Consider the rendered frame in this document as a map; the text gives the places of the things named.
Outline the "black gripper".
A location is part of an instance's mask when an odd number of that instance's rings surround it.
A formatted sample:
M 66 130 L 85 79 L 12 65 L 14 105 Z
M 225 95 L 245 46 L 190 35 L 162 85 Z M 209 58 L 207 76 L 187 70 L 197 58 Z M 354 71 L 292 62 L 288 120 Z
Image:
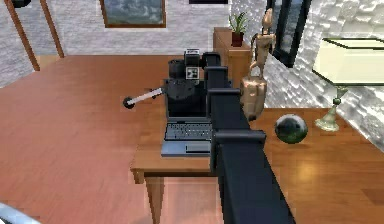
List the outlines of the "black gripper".
M 182 59 L 173 59 L 168 62 L 168 78 L 164 80 L 167 96 L 173 100 L 184 100 L 195 93 L 195 82 L 186 79 L 185 63 Z M 150 89 L 147 93 L 131 98 L 126 97 L 122 104 L 127 109 L 132 109 L 136 103 L 146 99 L 155 99 L 163 94 L 163 88 Z

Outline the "grey open laptop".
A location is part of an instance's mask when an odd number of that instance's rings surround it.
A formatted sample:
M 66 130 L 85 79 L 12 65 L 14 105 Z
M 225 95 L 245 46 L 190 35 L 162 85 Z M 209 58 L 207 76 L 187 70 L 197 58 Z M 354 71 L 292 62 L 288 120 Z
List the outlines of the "grey open laptop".
M 166 94 L 165 105 L 167 123 L 161 155 L 208 156 L 211 150 L 212 124 L 206 116 L 204 82 L 195 82 L 195 93 L 184 100 L 173 100 Z

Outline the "wood framed landscape picture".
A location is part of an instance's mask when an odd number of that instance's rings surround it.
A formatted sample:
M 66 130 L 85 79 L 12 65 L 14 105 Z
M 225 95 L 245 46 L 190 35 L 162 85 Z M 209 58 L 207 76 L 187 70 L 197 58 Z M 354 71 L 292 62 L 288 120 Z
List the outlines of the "wood framed landscape picture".
M 106 28 L 165 28 L 165 0 L 99 0 Z

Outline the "brown wooden cabinet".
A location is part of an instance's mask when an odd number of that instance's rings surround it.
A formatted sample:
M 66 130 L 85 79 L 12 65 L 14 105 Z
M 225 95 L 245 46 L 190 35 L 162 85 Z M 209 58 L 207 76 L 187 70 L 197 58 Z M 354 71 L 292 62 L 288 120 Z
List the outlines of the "brown wooden cabinet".
M 232 46 L 232 31 L 229 28 L 214 28 L 213 51 L 220 54 L 221 64 L 228 67 L 228 78 L 234 88 L 239 88 L 242 78 L 248 74 L 250 50 L 246 42 L 241 47 Z

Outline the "tan humanoid statue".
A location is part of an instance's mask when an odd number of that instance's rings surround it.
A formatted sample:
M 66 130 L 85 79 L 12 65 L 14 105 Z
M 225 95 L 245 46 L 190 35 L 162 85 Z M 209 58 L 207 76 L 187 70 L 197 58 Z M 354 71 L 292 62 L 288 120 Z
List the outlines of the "tan humanoid statue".
M 273 25 L 273 9 L 268 8 L 262 19 L 262 31 L 251 39 L 251 63 L 248 74 L 240 83 L 240 103 L 248 121 L 256 120 L 264 109 L 267 81 L 264 67 L 269 54 L 276 45 L 276 35 L 270 32 Z

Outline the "black framed picture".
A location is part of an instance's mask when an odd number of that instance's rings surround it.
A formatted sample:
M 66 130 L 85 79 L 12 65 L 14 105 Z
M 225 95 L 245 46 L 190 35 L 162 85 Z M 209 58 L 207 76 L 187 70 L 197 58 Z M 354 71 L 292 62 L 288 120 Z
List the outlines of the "black framed picture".
M 229 0 L 188 0 L 189 4 L 228 4 Z

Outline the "green plant in red pot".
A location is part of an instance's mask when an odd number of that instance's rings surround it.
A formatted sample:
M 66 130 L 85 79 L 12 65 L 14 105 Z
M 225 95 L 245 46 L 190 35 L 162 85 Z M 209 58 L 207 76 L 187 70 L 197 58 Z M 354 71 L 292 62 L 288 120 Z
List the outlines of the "green plant in red pot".
M 233 47 L 241 47 L 244 39 L 244 32 L 246 30 L 246 13 L 232 14 L 228 17 L 230 28 L 232 30 L 232 43 Z

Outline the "brown wooden easel legs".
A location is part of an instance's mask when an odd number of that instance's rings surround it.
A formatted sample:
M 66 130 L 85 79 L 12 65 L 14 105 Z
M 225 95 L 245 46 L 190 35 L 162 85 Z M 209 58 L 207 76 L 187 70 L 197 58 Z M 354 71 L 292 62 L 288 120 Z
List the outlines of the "brown wooden easel legs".
M 32 0 L 0 0 L 0 1 L 3 1 L 5 3 L 5 6 L 6 6 L 8 13 L 12 19 L 12 22 L 16 28 L 16 31 L 20 37 L 22 45 L 23 45 L 23 47 L 27 53 L 27 56 L 29 58 L 29 61 L 31 62 L 33 69 L 35 71 L 39 71 L 40 65 L 37 61 L 37 58 L 34 54 L 34 51 L 31 47 L 30 43 L 29 43 L 27 35 L 24 31 L 22 23 L 19 19 L 17 12 L 16 12 L 16 9 L 15 9 L 15 6 L 17 6 L 17 7 L 19 7 L 20 5 L 27 6 Z M 44 16 L 45 16 L 48 28 L 50 30 L 52 39 L 54 41 L 54 44 L 55 44 L 55 47 L 57 50 L 57 54 L 60 58 L 64 58 L 65 54 L 64 54 L 64 51 L 63 51 L 63 48 L 62 48 L 62 45 L 61 45 L 61 42 L 59 39 L 59 35 L 57 33 L 57 30 L 56 30 L 56 27 L 55 27 L 55 24 L 54 24 L 54 21 L 53 21 L 53 18 L 52 18 L 52 15 L 51 15 L 48 3 L 47 3 L 47 0 L 39 0 L 39 3 L 40 3 L 40 6 L 42 8 L 42 11 L 44 13 Z

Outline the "dark glass ball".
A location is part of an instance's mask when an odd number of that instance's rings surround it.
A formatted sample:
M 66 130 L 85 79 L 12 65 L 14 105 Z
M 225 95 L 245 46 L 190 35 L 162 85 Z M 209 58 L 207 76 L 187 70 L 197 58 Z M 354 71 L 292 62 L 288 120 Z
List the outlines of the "dark glass ball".
M 308 126 L 303 118 L 296 114 L 285 114 L 274 125 L 279 140 L 287 144 L 300 143 L 308 133 Z

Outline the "black framed window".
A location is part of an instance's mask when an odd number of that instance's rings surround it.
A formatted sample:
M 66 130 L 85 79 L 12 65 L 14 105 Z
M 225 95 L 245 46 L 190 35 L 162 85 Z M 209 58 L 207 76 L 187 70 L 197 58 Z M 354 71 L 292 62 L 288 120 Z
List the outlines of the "black framed window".
M 273 9 L 272 32 L 276 34 L 273 56 L 292 68 L 312 0 L 267 0 Z

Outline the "brown wooden table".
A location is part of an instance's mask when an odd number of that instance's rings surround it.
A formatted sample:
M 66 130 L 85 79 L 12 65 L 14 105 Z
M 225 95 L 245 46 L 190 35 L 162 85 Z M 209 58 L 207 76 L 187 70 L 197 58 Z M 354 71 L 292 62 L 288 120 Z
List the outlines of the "brown wooden table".
M 285 144 L 273 125 L 286 112 L 268 108 L 252 125 L 267 134 L 265 152 L 297 224 L 384 224 L 384 153 L 346 121 L 337 132 L 317 128 L 319 108 L 295 109 L 309 132 Z M 224 224 L 208 159 L 161 157 L 164 111 L 146 118 L 130 170 L 146 187 L 148 224 Z

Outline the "grey curved object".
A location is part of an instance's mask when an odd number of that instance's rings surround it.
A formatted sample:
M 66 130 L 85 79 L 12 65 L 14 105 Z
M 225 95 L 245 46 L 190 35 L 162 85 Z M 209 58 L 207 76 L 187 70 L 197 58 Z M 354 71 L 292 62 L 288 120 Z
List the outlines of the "grey curved object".
M 0 203 L 0 224 L 41 224 L 23 212 Z

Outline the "table lamp with cream shade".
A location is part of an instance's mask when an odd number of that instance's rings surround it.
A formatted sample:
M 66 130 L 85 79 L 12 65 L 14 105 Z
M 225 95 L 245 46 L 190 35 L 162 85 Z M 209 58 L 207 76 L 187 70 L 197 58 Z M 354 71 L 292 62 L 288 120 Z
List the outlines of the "table lamp with cream shade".
M 312 72 L 337 90 L 333 106 L 315 125 L 324 131 L 338 131 L 336 108 L 349 87 L 384 86 L 384 40 L 323 38 Z

